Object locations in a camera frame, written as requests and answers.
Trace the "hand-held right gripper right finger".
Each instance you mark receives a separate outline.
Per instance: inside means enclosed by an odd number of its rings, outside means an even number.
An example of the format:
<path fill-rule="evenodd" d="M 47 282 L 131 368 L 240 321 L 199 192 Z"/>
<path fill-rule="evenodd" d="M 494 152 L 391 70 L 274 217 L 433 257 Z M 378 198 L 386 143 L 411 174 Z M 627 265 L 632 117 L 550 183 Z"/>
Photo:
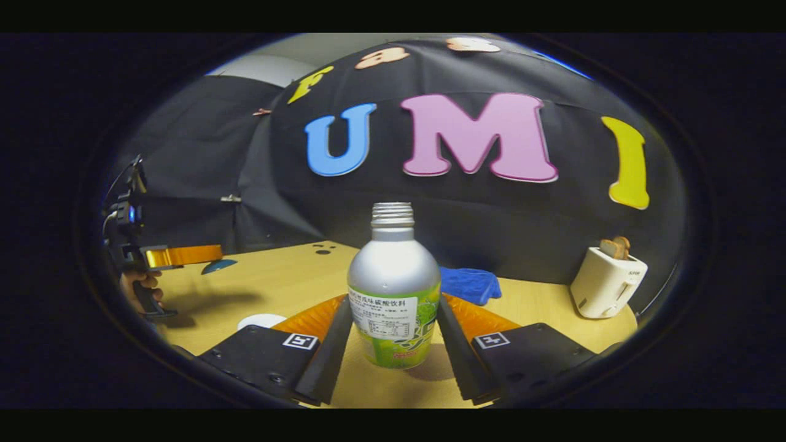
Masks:
<path fill-rule="evenodd" d="M 474 405 L 540 401 L 600 356 L 543 322 L 519 325 L 448 294 L 437 320 L 461 397 Z"/>

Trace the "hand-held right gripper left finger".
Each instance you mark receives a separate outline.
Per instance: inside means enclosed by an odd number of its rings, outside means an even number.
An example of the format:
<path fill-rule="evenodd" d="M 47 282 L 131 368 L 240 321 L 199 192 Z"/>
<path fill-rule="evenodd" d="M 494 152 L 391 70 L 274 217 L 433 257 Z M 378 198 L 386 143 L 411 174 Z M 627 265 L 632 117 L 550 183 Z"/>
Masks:
<path fill-rule="evenodd" d="M 200 361 L 280 400 L 329 405 L 352 327 L 348 295 L 273 327 L 247 325 L 200 355 Z"/>

